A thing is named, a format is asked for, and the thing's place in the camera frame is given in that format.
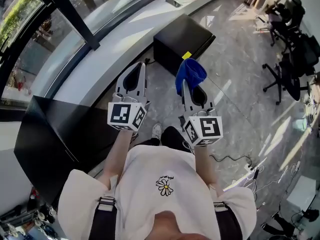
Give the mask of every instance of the white t-shirt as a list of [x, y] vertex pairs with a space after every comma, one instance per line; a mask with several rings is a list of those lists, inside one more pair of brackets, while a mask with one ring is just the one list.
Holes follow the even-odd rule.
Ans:
[[155, 214], [174, 213], [182, 233], [220, 240], [213, 202], [225, 202], [234, 212], [246, 240], [255, 228], [257, 210], [248, 188], [234, 187], [217, 197], [196, 173], [191, 153], [166, 146], [138, 145], [128, 152], [122, 178], [111, 189], [79, 170], [73, 170], [60, 196], [59, 223], [70, 240], [87, 240], [102, 195], [114, 195], [115, 238], [143, 240], [152, 230]]

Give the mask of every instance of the daisy print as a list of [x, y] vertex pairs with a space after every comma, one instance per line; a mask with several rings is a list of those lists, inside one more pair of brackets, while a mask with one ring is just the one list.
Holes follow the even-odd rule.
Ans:
[[168, 179], [158, 180], [155, 185], [159, 187], [158, 189], [161, 191], [161, 196], [169, 196], [174, 191], [171, 187], [169, 187], [170, 182]]

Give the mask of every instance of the chair base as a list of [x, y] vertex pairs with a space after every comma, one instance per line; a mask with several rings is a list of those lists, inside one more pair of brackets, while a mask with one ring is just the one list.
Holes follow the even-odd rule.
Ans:
[[268, 64], [263, 64], [262, 68], [268, 69], [271, 72], [271, 74], [273, 75], [273, 77], [275, 78], [275, 81], [272, 84], [264, 87], [262, 90], [263, 90], [263, 92], [266, 92], [270, 87], [277, 85], [278, 86], [279, 101], [277, 101], [275, 104], [278, 106], [278, 105], [280, 105], [281, 98], [282, 98], [281, 70], [277, 64], [275, 65], [275, 69], [277, 70], [277, 73]]

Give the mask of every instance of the electrical outlet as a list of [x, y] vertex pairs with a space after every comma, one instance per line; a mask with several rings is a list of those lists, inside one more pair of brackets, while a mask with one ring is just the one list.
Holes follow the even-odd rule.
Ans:
[[245, 169], [248, 173], [251, 173], [251, 172], [254, 170], [254, 168], [251, 167], [248, 163], [245, 164], [244, 169]]

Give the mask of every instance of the yellow tag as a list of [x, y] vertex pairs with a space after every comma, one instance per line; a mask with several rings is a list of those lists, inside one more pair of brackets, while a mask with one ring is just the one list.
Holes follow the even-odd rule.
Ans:
[[191, 56], [192, 54], [189, 52], [189, 51], [187, 51], [183, 56], [182, 56], [182, 59], [188, 59], [190, 56]]

